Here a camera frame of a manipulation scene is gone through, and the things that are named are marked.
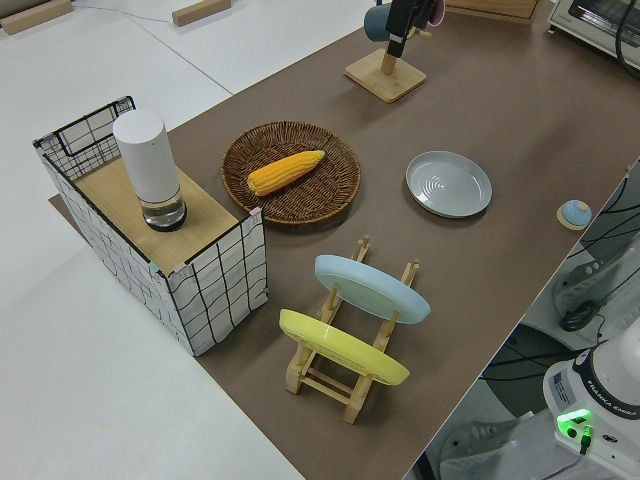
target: yellow plate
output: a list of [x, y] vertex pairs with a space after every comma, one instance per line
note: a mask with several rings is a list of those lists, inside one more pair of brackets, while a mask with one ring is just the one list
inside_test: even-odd
[[377, 382], [399, 385], [409, 370], [389, 355], [348, 333], [292, 310], [280, 310], [280, 328], [296, 342]]

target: woven tray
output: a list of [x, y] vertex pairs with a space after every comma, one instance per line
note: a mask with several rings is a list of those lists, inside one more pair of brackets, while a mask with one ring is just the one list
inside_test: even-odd
[[[268, 163], [304, 150], [324, 150], [311, 172], [267, 196], [255, 196], [249, 174]], [[265, 220], [279, 225], [312, 225], [342, 212], [360, 185], [360, 164], [351, 147], [316, 125], [279, 121], [242, 134], [227, 150], [221, 168], [224, 186], [245, 210], [261, 207]]]

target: green light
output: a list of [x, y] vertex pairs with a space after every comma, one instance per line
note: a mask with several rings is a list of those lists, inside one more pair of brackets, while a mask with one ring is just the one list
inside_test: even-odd
[[576, 418], [584, 418], [588, 415], [591, 415], [591, 410], [587, 410], [586, 408], [581, 408], [580, 410], [575, 410], [569, 413], [563, 413], [562, 415], [558, 415], [558, 423], [566, 423]]
[[[579, 410], [574, 410], [573, 412], [563, 413], [562, 415], [558, 415], [556, 419], [558, 422], [558, 429], [565, 435], [568, 436], [567, 430], [572, 426], [573, 423], [582, 423], [586, 417], [591, 415], [591, 410], [587, 410], [586, 408], [581, 408]], [[589, 436], [590, 427], [585, 425], [584, 434]]]

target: gray plate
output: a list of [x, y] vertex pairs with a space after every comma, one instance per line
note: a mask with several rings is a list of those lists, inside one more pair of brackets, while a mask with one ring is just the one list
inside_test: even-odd
[[442, 217], [474, 215], [489, 205], [491, 182], [467, 157], [453, 152], [425, 152], [407, 167], [411, 195], [424, 208]]

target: plate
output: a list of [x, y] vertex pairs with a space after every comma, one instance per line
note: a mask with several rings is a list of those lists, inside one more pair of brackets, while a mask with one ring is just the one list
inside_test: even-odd
[[327, 289], [338, 286], [338, 296], [376, 317], [389, 320], [398, 312], [398, 323], [420, 323], [431, 306], [418, 292], [400, 280], [364, 263], [336, 255], [316, 258], [315, 274]]
[[411, 195], [424, 208], [448, 218], [481, 212], [491, 200], [491, 182], [477, 164], [453, 152], [426, 152], [407, 167]]
[[[324, 150], [311, 172], [264, 197], [247, 185], [260, 167], [305, 150]], [[346, 215], [360, 185], [360, 163], [333, 132], [304, 122], [271, 122], [243, 133], [229, 147], [220, 174], [231, 198], [247, 212], [262, 208], [264, 219], [285, 227], [335, 223]]]
[[385, 385], [399, 385], [409, 376], [409, 370], [389, 355], [302, 313], [280, 310], [280, 328], [323, 357]]

